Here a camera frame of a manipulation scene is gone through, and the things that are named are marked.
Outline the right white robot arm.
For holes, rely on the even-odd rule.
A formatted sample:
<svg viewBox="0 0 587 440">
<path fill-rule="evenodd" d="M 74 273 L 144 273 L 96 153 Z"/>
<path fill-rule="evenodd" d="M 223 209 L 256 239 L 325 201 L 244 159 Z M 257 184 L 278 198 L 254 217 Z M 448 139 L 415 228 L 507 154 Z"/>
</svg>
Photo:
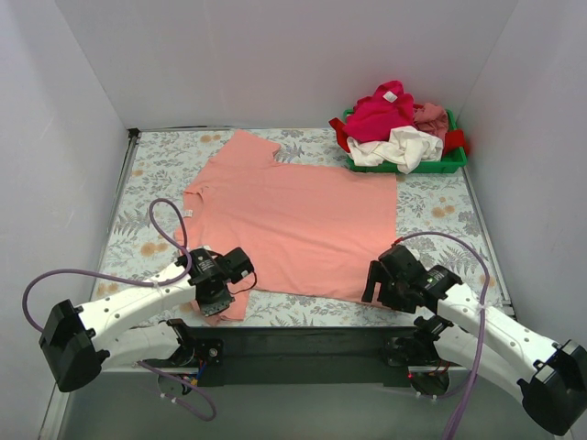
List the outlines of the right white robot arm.
<svg viewBox="0 0 587 440">
<path fill-rule="evenodd" d="M 553 435 L 565 435 L 586 411 L 586 350 L 558 343 L 481 302 L 460 277 L 442 266 L 426 269 L 395 244 L 371 262 L 362 301 L 392 310 L 433 315 L 393 341 L 392 360 L 408 365 L 441 359 L 477 374 L 513 396 Z"/>
</svg>

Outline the salmon pink t shirt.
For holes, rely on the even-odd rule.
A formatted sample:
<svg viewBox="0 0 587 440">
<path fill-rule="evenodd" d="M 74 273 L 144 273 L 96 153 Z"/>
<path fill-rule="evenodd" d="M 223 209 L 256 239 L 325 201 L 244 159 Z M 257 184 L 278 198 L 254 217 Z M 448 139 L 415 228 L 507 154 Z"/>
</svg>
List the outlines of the salmon pink t shirt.
<svg viewBox="0 0 587 440">
<path fill-rule="evenodd" d="M 279 144 L 239 130 L 183 192 L 190 248 L 242 248 L 257 289 L 357 303 L 396 238 L 392 174 L 282 163 Z"/>
</svg>

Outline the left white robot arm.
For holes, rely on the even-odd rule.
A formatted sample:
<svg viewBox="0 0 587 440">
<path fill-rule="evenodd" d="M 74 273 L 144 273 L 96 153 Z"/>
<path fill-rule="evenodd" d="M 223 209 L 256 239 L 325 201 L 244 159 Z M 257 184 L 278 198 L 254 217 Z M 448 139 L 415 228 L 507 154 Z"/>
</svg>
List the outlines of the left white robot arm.
<svg viewBox="0 0 587 440">
<path fill-rule="evenodd" d="M 182 303 L 197 302 L 204 316 L 225 311 L 234 298 L 228 285 L 253 274 L 240 247 L 226 255 L 200 247 L 161 272 L 94 302 L 55 305 L 39 340 L 58 389 L 77 391 L 103 370 L 139 361 L 183 367 L 207 356 L 208 343 L 193 342 L 180 320 L 143 322 Z"/>
</svg>

